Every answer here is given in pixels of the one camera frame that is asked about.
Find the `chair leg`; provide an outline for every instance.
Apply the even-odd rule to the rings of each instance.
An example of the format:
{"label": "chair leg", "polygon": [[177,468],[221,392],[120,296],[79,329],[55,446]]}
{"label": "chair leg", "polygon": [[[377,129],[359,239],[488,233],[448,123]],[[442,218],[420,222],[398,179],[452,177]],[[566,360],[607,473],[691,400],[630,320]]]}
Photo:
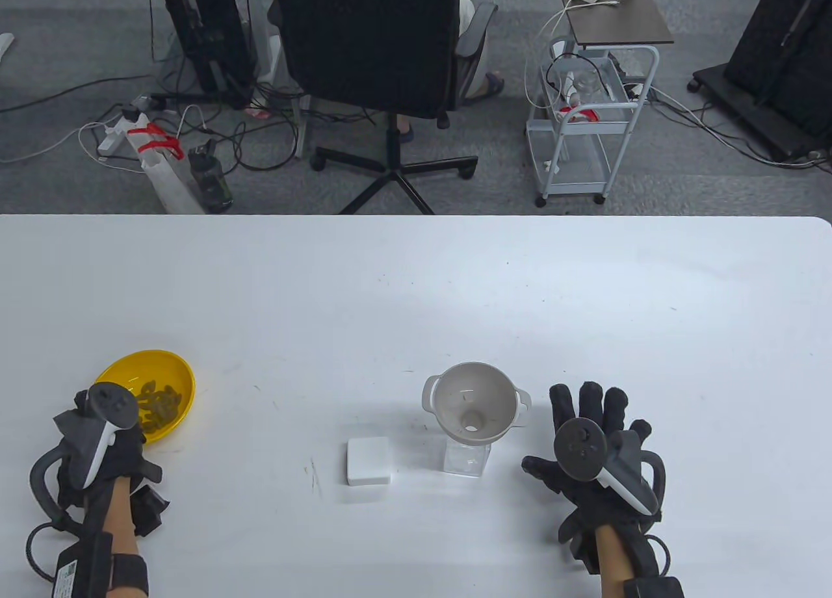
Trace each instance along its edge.
{"label": "chair leg", "polygon": [[356,156],[353,153],[339,152],[335,149],[326,149],[325,147],[315,148],[315,156],[313,158],[323,158],[327,161],[333,161],[341,164],[351,164],[353,167],[360,167],[368,171],[376,171],[380,174],[387,171],[387,167],[378,161],[373,161],[370,158],[363,156]]}
{"label": "chair leg", "polygon": [[435,212],[431,211],[430,206],[428,206],[428,202],[426,202],[425,200],[422,199],[422,195],[420,195],[415,190],[415,188],[413,188],[413,185],[411,185],[410,182],[408,182],[407,179],[405,179],[403,176],[401,176],[399,174],[393,174],[392,177],[393,177],[394,180],[396,180],[396,182],[398,182],[398,185],[402,187],[404,192],[408,194],[408,197],[410,197],[410,201],[412,201],[413,203],[416,204],[416,208],[418,208],[419,211],[422,214],[424,214],[424,215],[434,215],[434,214],[436,214]]}
{"label": "chair leg", "polygon": [[472,170],[476,168],[476,156],[464,158],[446,158],[444,161],[428,161],[424,163],[405,164],[402,166],[403,174],[423,174],[428,171],[447,171],[451,169]]}
{"label": "chair leg", "polygon": [[350,202],[346,208],[344,208],[339,215],[354,215],[365,203],[369,202],[372,197],[378,193],[378,191],[382,190],[384,186],[386,186],[387,182],[396,179],[396,174],[388,173],[385,176],[381,176],[371,185],[369,185],[362,193],[356,197],[354,200]]}

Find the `white table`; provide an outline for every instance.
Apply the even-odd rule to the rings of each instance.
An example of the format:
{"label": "white table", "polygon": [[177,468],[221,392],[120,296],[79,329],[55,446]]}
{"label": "white table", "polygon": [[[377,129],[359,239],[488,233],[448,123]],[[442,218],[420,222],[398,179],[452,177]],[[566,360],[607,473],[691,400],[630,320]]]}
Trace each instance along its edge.
{"label": "white table", "polygon": [[[148,449],[172,501],[142,542],[156,598],[597,595],[554,541],[570,505],[519,468],[551,456],[547,388],[588,378],[653,423],[689,598],[822,595],[830,257],[810,218],[0,217],[3,595],[48,595],[23,542],[51,417],[143,348],[199,384]],[[482,479],[437,470],[419,404],[467,360],[537,402]],[[392,484],[346,486],[345,441],[376,434]]]}

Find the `chair base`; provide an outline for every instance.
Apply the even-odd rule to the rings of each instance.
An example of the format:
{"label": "chair base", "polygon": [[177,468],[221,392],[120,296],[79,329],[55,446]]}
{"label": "chair base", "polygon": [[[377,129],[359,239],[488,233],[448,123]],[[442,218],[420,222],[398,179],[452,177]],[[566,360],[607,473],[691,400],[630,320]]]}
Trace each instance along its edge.
{"label": "chair base", "polygon": [[312,158],[309,163],[315,171],[321,171],[326,166],[327,161],[333,161],[341,164],[348,164],[353,167],[358,167],[366,171],[382,174],[375,179],[363,192],[352,200],[339,215],[354,215],[362,206],[374,197],[378,191],[382,190],[389,182],[396,182],[402,190],[410,197],[413,205],[419,209],[424,215],[433,215],[428,203],[422,198],[418,191],[413,188],[413,185],[408,182],[405,174],[423,174],[430,171],[449,171],[457,170],[460,178],[470,179],[475,174],[476,162],[478,156],[467,156],[464,158],[446,158],[442,161],[428,161],[424,163],[401,164],[401,145],[398,142],[398,128],[396,127],[395,114],[387,115],[387,164],[373,161],[363,156],[353,155],[353,153],[345,153],[335,151],[334,149],[326,149],[324,147],[315,148]]}

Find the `white metal cart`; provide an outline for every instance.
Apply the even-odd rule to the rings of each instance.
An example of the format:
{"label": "white metal cart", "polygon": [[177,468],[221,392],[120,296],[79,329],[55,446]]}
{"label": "white metal cart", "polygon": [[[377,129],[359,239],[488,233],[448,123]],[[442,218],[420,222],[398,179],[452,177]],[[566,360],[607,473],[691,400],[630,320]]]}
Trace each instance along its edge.
{"label": "white metal cart", "polygon": [[[543,208],[549,195],[593,194],[604,203],[616,181],[639,114],[659,66],[653,45],[588,45],[576,49],[573,40],[553,39],[549,51],[565,49],[537,68],[537,89],[526,122],[526,139],[532,155],[538,197]],[[647,76],[632,79],[642,92],[631,101],[610,52],[644,49],[651,57]],[[578,72],[598,75],[600,85],[592,101],[571,108],[565,85]]]}

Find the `yellow bowl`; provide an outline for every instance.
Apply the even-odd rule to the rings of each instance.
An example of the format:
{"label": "yellow bowl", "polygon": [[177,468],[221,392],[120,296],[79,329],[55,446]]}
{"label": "yellow bowl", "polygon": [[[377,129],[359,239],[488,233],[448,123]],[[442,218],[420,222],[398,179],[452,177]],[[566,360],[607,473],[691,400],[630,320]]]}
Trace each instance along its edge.
{"label": "yellow bowl", "polygon": [[96,382],[119,384],[140,399],[139,423],[142,423],[142,429],[146,426],[148,428],[152,427],[148,425],[151,412],[146,409],[149,402],[142,400],[140,396],[142,390],[145,391],[144,396],[147,397],[148,393],[163,394],[167,387],[171,387],[175,393],[173,396],[179,395],[181,397],[177,401],[178,404],[175,405],[176,415],[174,419],[169,420],[158,429],[145,431],[148,444],[161,440],[185,420],[196,394],[196,379],[194,379],[194,373],[188,366],[187,361],[169,351],[139,351],[136,354],[123,357],[112,364],[109,369],[102,372]]}

